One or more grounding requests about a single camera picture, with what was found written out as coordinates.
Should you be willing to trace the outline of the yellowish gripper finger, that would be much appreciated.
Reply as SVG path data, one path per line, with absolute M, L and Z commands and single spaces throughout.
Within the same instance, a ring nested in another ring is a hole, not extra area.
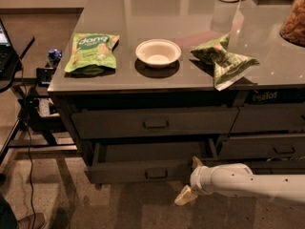
M 185 185 L 174 200 L 174 203 L 178 206 L 182 206 L 195 199 L 197 199 L 197 193 L 189 185 Z
M 196 156 L 192 157 L 192 161 L 193 161 L 193 163 L 192 163 L 192 169 L 193 170 L 195 170 L 198 167 L 203 167 L 204 166 L 202 161 L 198 157 L 196 157 Z

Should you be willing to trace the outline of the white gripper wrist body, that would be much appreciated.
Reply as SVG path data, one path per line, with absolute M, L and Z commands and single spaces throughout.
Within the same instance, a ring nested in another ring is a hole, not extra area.
M 191 188 L 199 195 L 210 195 L 212 169 L 199 166 L 193 170 L 190 177 Z

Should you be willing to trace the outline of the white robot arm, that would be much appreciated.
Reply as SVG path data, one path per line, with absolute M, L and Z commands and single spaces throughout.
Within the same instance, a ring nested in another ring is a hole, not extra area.
M 185 185 L 174 203 L 183 206 L 198 196 L 219 194 L 232 198 L 265 198 L 270 202 L 298 207 L 305 205 L 304 175 L 255 175 L 245 164 L 208 167 L 193 157 L 190 184 Z

